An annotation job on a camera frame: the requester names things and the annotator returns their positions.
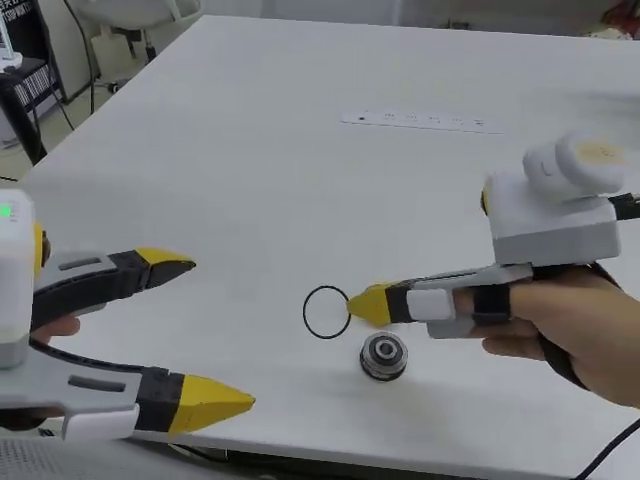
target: gripper jaw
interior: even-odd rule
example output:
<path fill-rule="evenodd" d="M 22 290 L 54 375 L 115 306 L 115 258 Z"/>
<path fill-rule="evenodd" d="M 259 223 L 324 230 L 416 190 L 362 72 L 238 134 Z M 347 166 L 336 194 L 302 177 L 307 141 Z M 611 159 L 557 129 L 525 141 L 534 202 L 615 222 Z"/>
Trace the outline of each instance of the gripper jaw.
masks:
<path fill-rule="evenodd" d="M 52 256 L 36 280 L 31 331 L 68 314 L 84 314 L 114 300 L 167 283 L 196 266 L 165 250 L 60 253 Z"/>
<path fill-rule="evenodd" d="M 31 331 L 163 285 L 194 267 L 186 257 L 151 248 L 54 255 L 36 281 Z M 65 439 L 126 438 L 135 430 L 186 433 L 244 413 L 255 402 L 212 379 L 94 360 L 33 339 L 29 345 L 22 363 L 0 369 L 0 410 L 62 410 Z"/>
<path fill-rule="evenodd" d="M 398 283 L 373 285 L 349 300 L 347 309 L 352 315 L 376 327 L 390 323 L 426 324 L 433 338 L 460 338 L 474 325 L 506 323 L 510 315 L 500 311 L 499 298 L 509 283 L 531 278 L 529 265 L 491 265 L 479 269 L 461 270 L 430 277 L 414 278 Z M 453 291 L 474 288 L 475 311 L 456 312 Z"/>

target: yellow fingertip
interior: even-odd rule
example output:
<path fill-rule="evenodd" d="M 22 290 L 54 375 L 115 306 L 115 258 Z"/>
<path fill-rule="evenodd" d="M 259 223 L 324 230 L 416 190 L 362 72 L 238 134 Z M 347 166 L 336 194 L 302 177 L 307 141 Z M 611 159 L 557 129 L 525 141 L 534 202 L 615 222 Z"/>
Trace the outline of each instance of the yellow fingertip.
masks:
<path fill-rule="evenodd" d="M 251 395 L 204 377 L 185 375 L 178 410 L 169 434 L 201 430 L 251 410 Z"/>
<path fill-rule="evenodd" d="M 386 288 L 390 283 L 372 285 L 347 302 L 347 310 L 374 327 L 382 328 L 391 323 Z"/>
<path fill-rule="evenodd" d="M 193 260 L 179 253 L 170 252 L 169 250 L 162 250 L 160 248 L 142 247 L 136 248 L 136 253 L 140 255 L 150 265 L 157 265 L 163 262 L 190 262 Z"/>

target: wall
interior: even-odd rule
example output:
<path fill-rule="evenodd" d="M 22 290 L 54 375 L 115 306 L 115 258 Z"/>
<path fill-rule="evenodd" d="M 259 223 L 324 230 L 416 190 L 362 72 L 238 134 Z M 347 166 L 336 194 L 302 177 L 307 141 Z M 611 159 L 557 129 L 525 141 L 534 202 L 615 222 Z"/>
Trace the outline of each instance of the wall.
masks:
<path fill-rule="evenodd" d="M 392 23 L 395 0 L 203 0 L 207 13 L 343 23 Z M 438 27 L 452 19 L 477 30 L 575 34 L 617 0 L 400 0 L 400 23 Z"/>

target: black strap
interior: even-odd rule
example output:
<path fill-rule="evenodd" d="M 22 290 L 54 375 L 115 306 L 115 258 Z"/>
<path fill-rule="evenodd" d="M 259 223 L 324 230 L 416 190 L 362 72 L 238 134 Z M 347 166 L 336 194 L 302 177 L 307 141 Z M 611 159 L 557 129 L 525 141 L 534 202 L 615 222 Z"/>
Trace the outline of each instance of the black strap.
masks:
<path fill-rule="evenodd" d="M 599 263 L 589 265 L 554 265 L 550 267 L 536 267 L 533 269 L 533 280 L 544 281 L 553 280 L 567 273 L 570 269 L 588 268 L 595 275 L 611 282 L 618 288 L 618 283 Z M 473 320 L 478 326 L 493 326 L 507 323 L 511 319 L 511 304 L 509 299 L 510 288 L 508 284 L 502 285 L 485 285 L 473 288 L 473 304 L 474 313 Z M 576 375 L 571 364 L 571 356 L 569 353 L 551 342 L 541 333 L 538 335 L 538 341 L 542 347 L 544 358 L 549 366 L 558 375 L 570 381 L 580 388 L 588 390 L 587 387 Z"/>
<path fill-rule="evenodd" d="M 559 277 L 563 273 L 566 273 L 567 270 L 573 268 L 579 267 L 577 267 L 576 265 L 559 265 L 553 267 L 535 268 L 533 279 L 552 280 Z M 607 272 L 599 263 L 594 262 L 589 265 L 584 265 L 582 268 L 589 268 L 597 276 L 604 278 L 605 280 L 614 284 L 616 287 L 620 288 L 620 285 L 618 285 L 618 283 L 613 279 L 609 272 Z M 571 356 L 566 350 L 551 342 L 541 333 L 538 335 L 538 341 L 540 342 L 540 347 L 542 347 L 542 352 L 544 353 L 545 360 L 554 372 L 563 377 L 565 380 L 569 380 L 574 385 L 577 385 L 584 390 L 588 390 L 585 384 L 582 383 L 582 381 L 578 378 L 578 375 L 576 375 L 576 372 L 573 369 L 573 364 L 571 363 Z"/>

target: o-ring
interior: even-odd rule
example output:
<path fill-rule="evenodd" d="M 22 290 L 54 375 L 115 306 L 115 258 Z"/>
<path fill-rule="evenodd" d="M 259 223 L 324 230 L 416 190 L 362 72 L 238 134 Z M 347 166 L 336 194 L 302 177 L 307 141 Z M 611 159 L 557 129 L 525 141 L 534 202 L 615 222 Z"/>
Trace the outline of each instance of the o-ring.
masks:
<path fill-rule="evenodd" d="M 302 319 L 304 321 L 304 326 L 307 327 L 309 333 L 311 333 L 311 335 L 316 338 L 320 338 L 321 340 L 333 340 L 334 338 L 338 338 L 340 335 L 347 331 L 347 328 L 349 328 L 349 325 L 351 324 L 351 314 L 349 313 L 347 315 L 347 321 L 344 324 L 344 327 L 342 327 L 342 329 L 338 333 L 334 333 L 332 335 L 321 335 L 315 332 L 313 328 L 311 328 L 311 325 L 309 325 L 309 321 L 307 320 L 307 305 L 309 303 L 309 300 L 311 300 L 311 297 L 313 297 L 313 295 L 318 293 L 320 290 L 333 290 L 334 292 L 338 292 L 340 295 L 342 295 L 342 298 L 344 298 L 345 302 L 349 301 L 349 297 L 338 287 L 334 287 L 333 285 L 320 285 L 319 287 L 311 290 L 309 295 L 307 295 L 307 298 L 304 299 L 304 304 L 302 305 Z"/>

